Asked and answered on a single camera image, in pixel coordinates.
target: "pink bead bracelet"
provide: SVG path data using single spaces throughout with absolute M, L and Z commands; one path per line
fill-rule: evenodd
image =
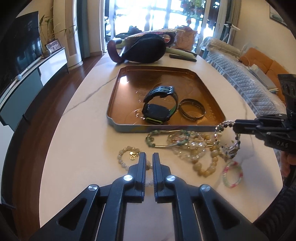
M 231 166 L 233 166 L 233 167 L 235 167 L 235 168 L 237 168 L 239 170 L 239 179 L 237 180 L 236 183 L 233 183 L 233 184 L 229 183 L 229 181 L 227 180 L 227 176 L 226 176 L 227 172 L 229 171 L 229 168 Z M 240 166 L 240 164 L 238 162 L 236 162 L 236 161 L 230 161 L 223 170 L 223 177 L 222 177 L 223 183 L 228 188 L 234 188 L 234 187 L 236 187 L 236 186 L 238 186 L 240 184 L 240 182 L 242 181 L 243 175 L 244 174 L 242 172 L 242 167 Z

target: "smartwatch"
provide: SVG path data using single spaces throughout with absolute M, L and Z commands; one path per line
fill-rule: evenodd
M 172 96 L 176 102 L 176 105 L 172 109 L 168 109 L 164 106 L 157 104 L 149 104 L 154 97 L 159 96 L 160 98 L 165 98 L 167 96 Z M 173 86 L 159 86 L 149 91 L 144 99 L 144 107 L 142 113 L 147 122 L 161 125 L 167 122 L 172 115 L 176 112 L 178 107 L 178 96 L 175 93 Z

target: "human hand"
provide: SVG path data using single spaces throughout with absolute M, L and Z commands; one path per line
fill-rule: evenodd
M 281 174 L 284 177 L 289 175 L 290 165 L 296 165 L 296 155 L 281 151 Z

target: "bamboo plant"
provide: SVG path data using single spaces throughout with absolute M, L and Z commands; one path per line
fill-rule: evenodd
M 60 31 L 58 31 L 58 32 L 55 32 L 54 30 L 55 30 L 55 28 L 59 25 L 59 23 L 58 23 L 57 25 L 55 25 L 55 26 L 53 27 L 53 30 L 50 31 L 50 30 L 49 30 L 49 26 L 50 26 L 51 23 L 53 24 L 53 17 L 51 18 L 51 17 L 49 17 L 49 16 L 45 16 L 45 15 L 43 15 L 43 16 L 41 17 L 40 21 L 39 21 L 40 31 L 41 31 L 41 34 L 42 34 L 43 38 L 44 38 L 45 41 L 46 41 L 46 44 L 49 44 L 50 42 L 52 42 L 52 41 L 55 40 L 55 37 L 54 37 L 55 34 L 58 34 L 58 33 L 60 33 L 60 32 L 65 32 L 65 34 L 66 34 L 67 30 L 68 30 L 69 33 L 71 34 L 72 32 L 75 33 L 76 30 L 77 30 L 76 25 L 72 25 L 72 26 L 70 26 L 70 27 L 68 27 L 68 28 L 65 28 L 65 29 L 63 29 L 63 30 L 60 30 Z M 45 35 L 44 32 L 43 32 L 42 26 L 46 26 L 46 35 Z

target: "glass door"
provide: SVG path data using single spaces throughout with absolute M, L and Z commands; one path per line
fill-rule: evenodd
M 199 46 L 206 37 L 220 38 L 228 1 L 114 0 L 113 5 L 111 2 L 109 13 L 113 16 L 110 17 L 110 23 L 114 20 L 110 31 L 112 38 L 127 33 L 130 26 L 149 31 L 184 25 L 197 31 L 192 50 L 199 52 Z

